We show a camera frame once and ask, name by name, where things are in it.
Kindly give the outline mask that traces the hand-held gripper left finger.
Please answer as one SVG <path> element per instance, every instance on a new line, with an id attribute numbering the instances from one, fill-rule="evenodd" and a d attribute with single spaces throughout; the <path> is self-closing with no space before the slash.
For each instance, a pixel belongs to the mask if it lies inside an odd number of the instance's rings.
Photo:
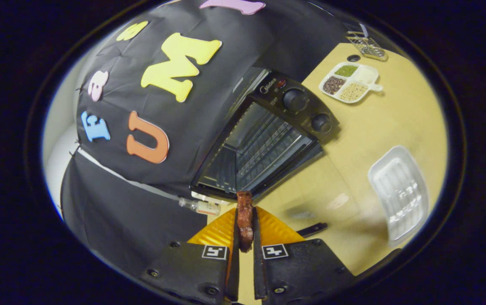
<path id="1" fill-rule="evenodd" d="M 142 271 L 144 284 L 194 304 L 239 300 L 239 227 L 233 208 L 188 241 L 172 241 Z"/>

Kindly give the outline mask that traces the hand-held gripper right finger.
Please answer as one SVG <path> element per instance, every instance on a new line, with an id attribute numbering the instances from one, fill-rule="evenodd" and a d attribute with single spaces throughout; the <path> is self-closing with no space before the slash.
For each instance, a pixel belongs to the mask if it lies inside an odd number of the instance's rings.
<path id="1" fill-rule="evenodd" d="M 254 209 L 254 297 L 263 304 L 309 304 L 355 283 L 320 238 L 306 240 L 272 213 Z"/>

